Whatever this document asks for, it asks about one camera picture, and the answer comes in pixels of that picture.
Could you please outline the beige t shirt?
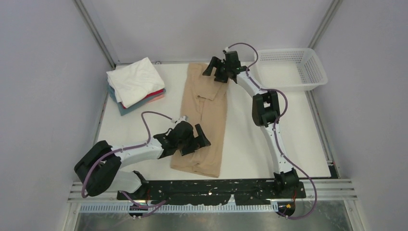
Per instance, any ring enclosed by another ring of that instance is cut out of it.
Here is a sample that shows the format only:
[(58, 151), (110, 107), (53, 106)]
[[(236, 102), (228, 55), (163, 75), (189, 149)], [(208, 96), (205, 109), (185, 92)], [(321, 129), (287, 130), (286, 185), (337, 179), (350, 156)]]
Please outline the beige t shirt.
[(190, 63), (181, 102), (180, 114), (192, 125), (199, 124), (211, 145), (192, 154), (176, 152), (170, 167), (175, 170), (218, 178), (222, 163), (227, 120), (227, 83), (204, 76), (205, 63)]

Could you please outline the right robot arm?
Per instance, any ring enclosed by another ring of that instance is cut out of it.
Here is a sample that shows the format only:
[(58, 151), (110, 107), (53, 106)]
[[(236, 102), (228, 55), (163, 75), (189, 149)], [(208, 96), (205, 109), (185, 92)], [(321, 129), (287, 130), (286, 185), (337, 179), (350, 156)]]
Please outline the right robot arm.
[(252, 120), (260, 127), (271, 151), (274, 170), (275, 193), (288, 197), (299, 187), (299, 177), (295, 166), (288, 160), (280, 132), (280, 119), (286, 113), (280, 111), (279, 90), (268, 90), (255, 80), (247, 66), (241, 64), (236, 51), (223, 51), (225, 58), (213, 56), (204, 76), (214, 76), (214, 81), (227, 83), (232, 80), (252, 97)]

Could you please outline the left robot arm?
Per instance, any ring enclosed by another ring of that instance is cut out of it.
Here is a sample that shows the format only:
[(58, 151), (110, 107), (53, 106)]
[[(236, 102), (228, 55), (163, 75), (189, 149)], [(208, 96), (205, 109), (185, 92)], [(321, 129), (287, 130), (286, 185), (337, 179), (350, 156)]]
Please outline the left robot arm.
[(121, 168), (147, 160), (158, 160), (180, 152), (189, 155), (208, 147), (211, 142), (201, 126), (180, 120), (165, 133), (153, 135), (133, 146), (111, 146), (97, 142), (75, 165), (74, 172), (82, 182), (82, 197), (94, 197), (107, 190), (124, 191), (136, 199), (147, 195), (148, 187), (140, 173)]

